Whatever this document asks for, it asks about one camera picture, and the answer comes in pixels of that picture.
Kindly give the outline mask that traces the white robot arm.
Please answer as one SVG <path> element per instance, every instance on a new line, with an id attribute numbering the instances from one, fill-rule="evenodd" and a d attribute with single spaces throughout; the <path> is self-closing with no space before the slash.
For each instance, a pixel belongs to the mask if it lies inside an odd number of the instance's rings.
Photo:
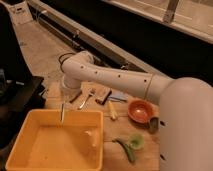
<path id="1" fill-rule="evenodd" d="M 213 86 L 193 77 L 100 67 L 87 51 L 59 61 L 67 90 L 92 81 L 159 106 L 160 171 L 213 171 Z"/>

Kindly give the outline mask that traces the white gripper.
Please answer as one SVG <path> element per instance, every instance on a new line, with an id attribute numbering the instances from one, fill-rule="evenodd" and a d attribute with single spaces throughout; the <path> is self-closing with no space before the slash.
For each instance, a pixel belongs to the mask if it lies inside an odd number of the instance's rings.
<path id="1" fill-rule="evenodd" d="M 60 82 L 60 90 L 64 101 L 74 101 L 82 93 L 81 82 L 63 76 Z"/>

